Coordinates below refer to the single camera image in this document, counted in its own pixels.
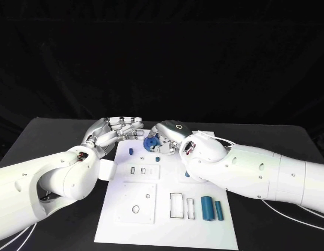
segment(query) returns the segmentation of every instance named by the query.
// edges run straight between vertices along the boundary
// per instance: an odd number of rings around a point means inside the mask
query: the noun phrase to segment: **white robotic arm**
[[[102,158],[115,142],[144,139],[144,131],[138,130],[142,127],[142,118],[100,119],[87,130],[80,146],[0,168],[0,239],[82,200],[98,179],[113,178],[116,164]],[[38,184],[51,193],[43,198]]]
[[[265,149],[225,147],[203,132],[193,134],[180,121],[164,121],[150,138],[151,151],[180,152],[187,173],[200,182],[255,199],[294,203],[324,213],[324,165],[293,159]]]

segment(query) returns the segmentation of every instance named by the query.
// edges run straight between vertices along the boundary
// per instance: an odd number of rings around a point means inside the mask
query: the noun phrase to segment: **black tabletop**
[[[34,158],[67,151],[79,145],[95,120],[44,119],[31,121],[2,162],[9,166]],[[157,122],[145,122],[145,129]],[[268,149],[311,162],[324,158],[301,127],[288,125],[186,123],[191,130],[215,131],[216,136],[238,144]],[[106,159],[115,159],[115,150]],[[24,250],[191,250],[178,247],[95,243],[108,181],[98,181],[90,195],[56,212],[37,225]],[[287,219],[258,199],[228,192],[239,250],[324,250],[324,231]],[[324,220],[296,205],[270,204],[287,215],[324,227]],[[4,249],[17,250],[30,233]],[[11,240],[0,241],[0,247]]]

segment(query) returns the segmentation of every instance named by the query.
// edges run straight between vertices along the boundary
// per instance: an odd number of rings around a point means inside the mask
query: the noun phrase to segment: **wire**
[[[324,219],[324,216],[319,213],[316,213],[313,210],[310,210],[309,208],[303,207],[301,205],[297,205],[300,206],[304,210],[307,210],[310,213],[313,213],[314,215],[320,216],[323,219]]]
[[[281,214],[284,217],[287,217],[288,219],[291,219],[291,220],[294,220],[294,221],[297,221],[297,222],[300,222],[301,224],[304,224],[304,225],[309,225],[309,226],[311,226],[311,227],[314,227],[314,228],[317,228],[317,229],[322,229],[322,230],[324,230],[324,228],[323,227],[320,227],[320,226],[316,226],[316,225],[311,225],[311,224],[309,224],[309,223],[306,223],[306,222],[303,222],[303,221],[300,221],[300,220],[297,220],[297,219],[294,219],[293,217],[290,217],[288,215],[285,215],[284,213],[281,213],[270,204],[268,204],[268,202],[265,201],[265,200],[262,200],[262,202],[268,205],[268,207],[278,213],[278,214]]]
[[[0,247],[0,250],[21,237],[21,235],[27,232],[28,229],[30,227],[25,228],[20,235]]]
[[[209,135],[207,133],[205,133],[203,131],[199,131],[199,132],[200,132],[202,134],[205,134],[206,136],[209,136],[209,137],[218,139],[218,140],[223,140],[223,141],[228,142],[231,145],[236,145],[236,143],[232,142],[231,140],[226,140],[226,139],[219,138],[219,137],[216,137],[216,136],[210,136],[210,135]]]
[[[25,241],[24,241],[24,243],[22,243],[22,245],[21,245],[21,247],[18,248],[17,251],[20,251],[20,250],[22,249],[22,247],[24,247],[24,245],[25,245],[25,243],[27,243],[27,241],[28,241],[28,239],[30,239],[30,237],[31,237],[31,234],[33,234],[33,232],[34,232],[35,227],[37,227],[37,223],[35,223],[34,228],[31,229],[31,232],[30,232],[30,234],[28,234],[28,237],[27,237],[27,239],[25,239]]]

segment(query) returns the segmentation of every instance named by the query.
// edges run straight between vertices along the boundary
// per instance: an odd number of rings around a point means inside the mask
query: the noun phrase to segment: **blue object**
[[[220,207],[220,201],[216,200],[215,204],[216,204],[218,218],[219,218],[220,221],[223,221],[225,220],[225,215],[223,215],[223,209]]]
[[[154,136],[152,138],[147,137],[144,141],[145,150],[152,152],[151,146],[157,146],[157,145],[161,145],[158,137],[157,136]]]
[[[215,220],[215,210],[213,210],[213,198],[210,196],[202,197],[202,215],[203,220]]]

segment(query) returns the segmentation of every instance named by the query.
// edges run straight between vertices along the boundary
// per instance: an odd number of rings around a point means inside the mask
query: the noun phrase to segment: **white board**
[[[134,148],[132,156],[129,155],[129,148]],[[226,191],[210,182],[202,184],[190,182],[189,179],[191,178],[183,178],[184,169],[178,154],[167,156],[148,152],[144,149],[142,141],[128,140],[119,142],[115,161],[118,162],[118,170],[115,179],[109,182],[95,242],[238,250]],[[160,179],[128,181],[126,170],[131,169],[131,164],[158,164]],[[154,224],[118,221],[118,209],[124,204],[121,198],[126,194],[124,189],[126,181],[150,185],[157,184]],[[171,193],[183,193],[183,219],[170,217]],[[203,220],[203,196],[212,196],[213,200],[220,201],[225,214],[223,221],[218,220],[218,214],[215,221]],[[187,198],[194,199],[196,219],[189,219],[187,216]]]

